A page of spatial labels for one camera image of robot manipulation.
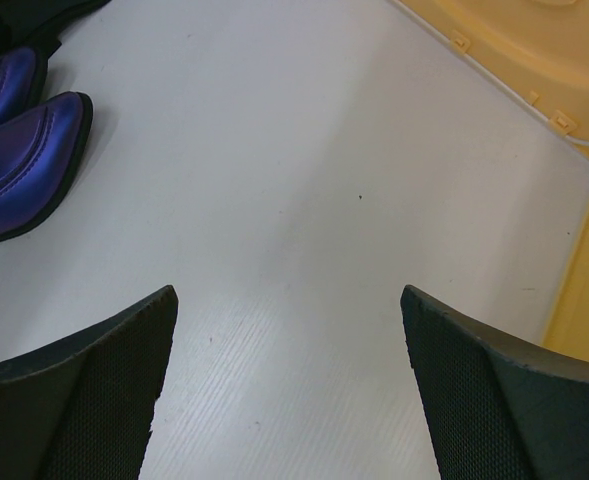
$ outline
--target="white floor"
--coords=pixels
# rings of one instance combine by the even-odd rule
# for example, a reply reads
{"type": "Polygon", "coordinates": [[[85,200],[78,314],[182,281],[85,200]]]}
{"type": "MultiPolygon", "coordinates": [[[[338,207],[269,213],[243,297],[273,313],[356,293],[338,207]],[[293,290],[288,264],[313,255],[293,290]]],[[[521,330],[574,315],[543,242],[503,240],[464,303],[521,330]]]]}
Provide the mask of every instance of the white floor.
{"type": "Polygon", "coordinates": [[[589,165],[384,0],[113,0],[78,182],[0,244],[0,360],[171,283],[143,479],[436,479],[413,283],[538,340],[589,165]]]}

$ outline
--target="floor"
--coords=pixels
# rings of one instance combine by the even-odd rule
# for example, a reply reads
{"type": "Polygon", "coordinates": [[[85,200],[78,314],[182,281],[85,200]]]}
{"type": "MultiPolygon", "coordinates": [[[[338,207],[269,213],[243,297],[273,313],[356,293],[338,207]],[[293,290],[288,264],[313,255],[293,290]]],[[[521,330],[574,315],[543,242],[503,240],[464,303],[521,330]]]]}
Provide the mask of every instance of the floor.
{"type": "Polygon", "coordinates": [[[113,0],[77,183],[0,244],[0,360],[171,283],[142,479],[437,479],[403,286],[539,340],[589,165],[385,0],[113,0]]]}

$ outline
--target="black mesh surface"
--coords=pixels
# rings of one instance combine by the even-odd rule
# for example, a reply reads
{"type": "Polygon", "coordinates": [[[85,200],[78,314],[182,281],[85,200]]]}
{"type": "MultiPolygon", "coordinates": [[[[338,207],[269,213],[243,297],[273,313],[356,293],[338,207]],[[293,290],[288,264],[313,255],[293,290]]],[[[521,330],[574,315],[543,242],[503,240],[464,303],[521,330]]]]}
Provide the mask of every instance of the black mesh surface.
{"type": "Polygon", "coordinates": [[[589,480],[589,363],[412,287],[401,303],[443,478],[589,480]]]}
{"type": "Polygon", "coordinates": [[[522,440],[484,349],[443,311],[406,289],[401,300],[410,361],[441,477],[533,480],[522,440]]]}
{"type": "Polygon", "coordinates": [[[134,479],[176,323],[171,287],[0,363],[0,479],[134,479]]]}

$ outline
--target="shoe toe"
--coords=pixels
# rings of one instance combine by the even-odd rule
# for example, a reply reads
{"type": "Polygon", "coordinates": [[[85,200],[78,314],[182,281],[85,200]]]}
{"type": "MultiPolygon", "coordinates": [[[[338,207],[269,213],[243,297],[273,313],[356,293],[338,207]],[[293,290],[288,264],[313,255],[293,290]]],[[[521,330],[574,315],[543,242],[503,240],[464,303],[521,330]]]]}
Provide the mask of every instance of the shoe toe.
{"type": "Polygon", "coordinates": [[[77,142],[84,133],[83,118],[91,114],[88,108],[91,110],[91,104],[84,102],[81,95],[64,93],[0,127],[0,133],[8,139],[12,138],[12,130],[20,135],[22,129],[31,129],[32,135],[29,145],[19,149],[21,158],[12,154],[0,158],[7,165],[0,176],[0,235],[34,221],[58,195],[64,182],[67,185],[62,194],[67,191],[74,172],[66,174],[72,167],[76,169],[71,162],[76,159],[77,142]]]}

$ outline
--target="black sole edge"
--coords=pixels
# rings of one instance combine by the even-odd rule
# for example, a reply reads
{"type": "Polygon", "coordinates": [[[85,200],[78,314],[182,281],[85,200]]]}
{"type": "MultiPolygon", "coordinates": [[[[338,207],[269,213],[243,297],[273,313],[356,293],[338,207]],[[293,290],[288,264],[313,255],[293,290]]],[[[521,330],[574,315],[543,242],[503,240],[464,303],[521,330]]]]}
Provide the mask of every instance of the black sole edge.
{"type": "Polygon", "coordinates": [[[70,357],[96,348],[101,342],[110,341],[127,323],[140,320],[150,310],[170,309],[174,318],[178,314],[178,296],[174,287],[166,285],[116,315],[79,330],[67,337],[44,345],[31,352],[0,362],[0,382],[15,381],[69,360],[70,357]]]}
{"type": "Polygon", "coordinates": [[[94,117],[94,107],[90,97],[84,93],[79,93],[78,95],[83,102],[83,117],[81,119],[81,126],[79,128],[78,137],[76,137],[76,141],[74,142],[72,158],[70,159],[65,173],[63,174],[61,184],[58,186],[56,192],[49,202],[47,202],[45,207],[43,207],[43,209],[34,218],[32,218],[32,220],[27,222],[25,225],[15,228],[14,230],[0,234],[0,242],[16,238],[34,230],[41,223],[47,220],[48,217],[52,215],[52,213],[54,213],[54,210],[56,210],[56,208],[61,204],[65,196],[70,191],[70,188],[74,183],[74,179],[76,178],[76,174],[78,173],[83,154],[85,153],[85,146],[87,145],[87,140],[92,128],[92,120],[94,117]]]}
{"type": "Polygon", "coordinates": [[[38,48],[47,55],[47,57],[51,57],[61,46],[58,36],[63,30],[75,20],[95,12],[107,5],[110,1],[111,0],[97,0],[68,8],[64,12],[38,26],[36,30],[25,37],[25,39],[21,40],[19,44],[38,48]]]}

